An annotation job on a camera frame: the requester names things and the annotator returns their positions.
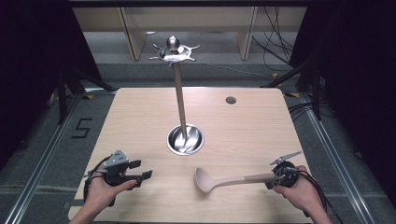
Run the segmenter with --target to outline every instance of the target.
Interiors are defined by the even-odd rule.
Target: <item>ladle handle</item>
[[[215,180],[215,186],[228,186],[245,183],[243,176]]]
[[[245,176],[245,181],[266,183],[273,181],[274,177],[275,177],[274,174],[247,175]]]

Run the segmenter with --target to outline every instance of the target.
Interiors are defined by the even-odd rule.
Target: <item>metal rail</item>
[[[309,103],[309,98],[306,93],[302,92],[300,93],[300,95],[303,103]],[[332,139],[327,134],[322,122],[316,119],[316,116],[314,115],[312,110],[309,110],[307,114],[314,126],[315,131],[318,134],[321,143],[325,148],[325,151],[330,161],[332,162],[332,166],[334,167],[334,170],[337,173],[338,178],[340,179],[341,185],[344,187],[346,195],[349,198],[353,208],[355,209],[355,213],[357,214],[359,220],[361,221],[361,223],[376,223],[373,215],[370,213],[366,201],[364,201],[360,191],[358,190],[351,176],[349,175],[347,168],[345,167],[343,161],[338,155],[337,150],[332,143]]]
[[[7,217],[6,223],[20,223],[21,219],[26,212],[27,207],[29,206],[30,201],[32,201],[33,196],[35,195],[35,190],[37,189],[38,183],[46,172],[50,161],[62,139],[64,134],[64,130],[67,127],[70,117],[73,114],[73,111],[78,105],[79,100],[81,99],[81,95],[75,94],[68,109],[69,113],[64,119],[64,122],[58,125],[55,130],[54,135],[51,137],[49,144],[47,145],[43,155],[41,156],[40,161],[35,167],[32,175],[30,176],[28,182],[24,186],[20,197],[15,202],[13,207],[10,210],[10,213]]]

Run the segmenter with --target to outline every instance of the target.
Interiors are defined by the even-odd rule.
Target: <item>metal stand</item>
[[[174,36],[171,36],[166,41],[165,48],[159,48],[158,56],[149,59],[160,59],[163,62],[172,65],[175,77],[176,95],[178,114],[180,117],[180,125],[176,126],[167,137],[168,147],[177,155],[187,156],[196,153],[204,144],[204,134],[195,125],[186,122],[186,114],[184,110],[183,89],[181,84],[180,62],[184,60],[192,60],[191,51],[199,48],[189,48],[180,45],[180,42]]]

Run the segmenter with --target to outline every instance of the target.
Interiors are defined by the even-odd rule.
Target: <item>human hand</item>
[[[307,172],[304,166],[297,166],[297,169]],[[274,191],[282,194],[294,207],[308,213],[314,223],[332,223],[323,208],[317,190],[304,177],[299,176],[291,188],[275,186]]]
[[[116,187],[111,187],[102,178],[101,173],[96,173],[92,177],[85,203],[78,210],[70,223],[91,223],[103,209],[108,207],[119,193],[130,189],[135,184],[136,180],[130,180]]]

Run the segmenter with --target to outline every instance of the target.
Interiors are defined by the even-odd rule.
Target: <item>black cable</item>
[[[303,115],[304,113],[308,112],[310,109],[311,109],[311,108],[304,108],[304,109],[302,109],[302,110],[299,110],[298,112],[303,111],[303,113],[300,113],[300,115],[297,116],[297,117],[294,119],[293,117],[294,117],[295,115],[297,115],[298,112],[295,113],[293,116],[291,116],[292,121],[293,121],[293,122],[296,121],[301,115]]]
[[[343,220],[339,217],[339,215],[337,214],[337,212],[335,211],[334,207],[332,206],[332,204],[330,203],[329,199],[326,197],[326,195],[323,192],[323,189],[320,187],[319,183],[317,182],[317,180],[314,179],[314,177],[312,177],[312,175],[310,175],[308,172],[306,171],[290,171],[294,174],[297,174],[299,176],[304,177],[306,180],[308,180],[313,186],[314,188],[317,190],[319,198],[321,199],[322,205],[324,210],[327,212],[327,205],[329,205],[329,207],[332,209],[332,212],[334,213],[335,217],[337,218],[337,220],[343,224]]]
[[[95,179],[95,178],[97,178],[97,177],[104,177],[104,175],[96,175],[96,176],[94,176],[93,178],[91,178],[91,180],[93,180],[93,179]]]
[[[299,112],[301,112],[302,110],[306,110],[306,109],[311,109],[312,106],[306,105],[306,106],[300,106],[300,107],[295,107],[290,111],[290,115],[291,117],[294,117],[295,114],[298,114]]]
[[[264,49],[265,51],[268,51],[269,53],[271,53],[272,55],[274,55],[275,57],[277,57],[280,61],[282,61],[283,63],[289,63],[288,61],[286,61],[285,59],[283,59],[282,57],[280,57],[279,55],[277,55],[275,52],[271,51],[270,49],[268,49],[267,47],[265,47],[264,45],[262,45],[261,43],[259,43],[259,41],[256,40],[256,38],[254,36],[251,37],[260,47],[262,47],[262,49]]]
[[[102,159],[101,161],[99,161],[99,163],[91,171],[88,172],[88,178],[90,180],[92,179],[92,176],[96,173],[99,166],[102,165],[103,162],[107,161],[110,157],[111,156],[108,156],[108,157]]]
[[[288,110],[291,110],[291,109],[296,108],[296,107],[312,105],[312,104],[313,104],[312,102],[308,102],[308,103],[302,103],[302,104],[298,104],[298,105],[292,105],[292,106],[288,107]],[[319,104],[323,105],[322,107],[330,107],[329,103],[327,103],[326,101],[321,101],[321,102],[319,102]]]
[[[327,115],[327,114],[325,114],[325,113],[323,113],[321,111],[320,111],[320,114],[323,115],[324,117],[331,118],[331,119],[337,118],[337,116],[335,116],[335,115]]]
[[[278,45],[277,43],[274,43],[274,41],[272,41],[272,40],[270,39],[270,37],[268,37],[267,34],[266,34],[265,32],[264,32],[264,36],[265,36],[265,37],[267,38],[267,40],[268,40],[271,44],[273,44],[274,46],[276,46],[276,47],[278,47],[278,48],[280,48],[280,49],[283,48],[282,46]]]
[[[308,106],[308,105],[312,105],[312,103],[302,103],[302,104],[299,104],[299,105],[292,105],[292,106],[288,107],[288,110],[289,110],[290,113],[292,113],[296,109],[298,109],[300,107]]]
[[[279,7],[276,7],[276,20],[275,20],[275,23],[272,22],[266,7],[264,7],[264,10],[265,10],[265,13],[267,14],[267,18],[268,18],[269,22],[271,23],[272,28],[273,28],[273,31],[272,31],[269,39],[271,39],[273,33],[275,33],[277,35],[277,37],[278,37],[278,39],[279,39],[279,41],[280,41],[280,43],[282,45],[283,53],[285,54],[286,59],[289,60],[290,54],[289,54],[288,51],[285,50],[286,46],[283,43],[283,41],[285,41],[285,42],[287,42],[287,41],[284,38],[282,38],[282,36],[280,35],[279,19],[278,19]]]
[[[262,55],[262,60],[264,61],[264,65],[273,70],[273,71],[278,71],[278,72],[289,72],[291,69],[277,69],[277,68],[273,68],[270,65],[268,65],[268,63],[265,61],[265,50],[264,50],[264,54]]]

